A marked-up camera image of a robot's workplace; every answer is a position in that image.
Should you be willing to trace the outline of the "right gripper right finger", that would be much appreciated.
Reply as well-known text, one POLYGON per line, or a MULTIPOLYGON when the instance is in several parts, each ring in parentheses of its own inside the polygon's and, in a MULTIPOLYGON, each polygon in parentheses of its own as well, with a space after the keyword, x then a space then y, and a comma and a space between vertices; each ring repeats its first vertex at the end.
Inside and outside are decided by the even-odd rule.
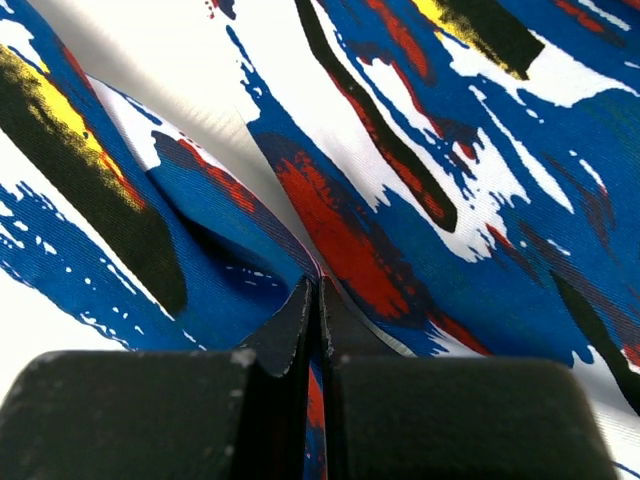
POLYGON ((403 357, 320 284, 332 479, 612 479, 569 370, 537 359, 403 357))

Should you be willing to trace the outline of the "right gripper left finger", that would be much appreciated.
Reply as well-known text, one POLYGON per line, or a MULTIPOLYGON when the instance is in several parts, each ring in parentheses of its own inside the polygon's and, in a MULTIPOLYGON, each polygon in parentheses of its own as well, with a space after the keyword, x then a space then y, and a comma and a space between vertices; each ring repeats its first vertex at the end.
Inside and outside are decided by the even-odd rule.
POLYGON ((218 352, 59 351, 1 408, 5 479, 299 479, 313 288, 218 352))

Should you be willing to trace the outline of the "blue patterned trousers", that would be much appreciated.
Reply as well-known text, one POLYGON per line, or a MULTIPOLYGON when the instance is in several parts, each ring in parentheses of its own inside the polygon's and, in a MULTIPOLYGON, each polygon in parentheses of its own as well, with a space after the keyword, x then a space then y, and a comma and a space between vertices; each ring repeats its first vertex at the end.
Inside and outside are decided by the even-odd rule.
POLYGON ((332 479, 329 279, 400 356, 567 368, 612 479, 637 478, 638 4, 204 1, 196 18, 310 243, 5 1, 2 362, 229 351, 308 280, 299 479, 332 479))

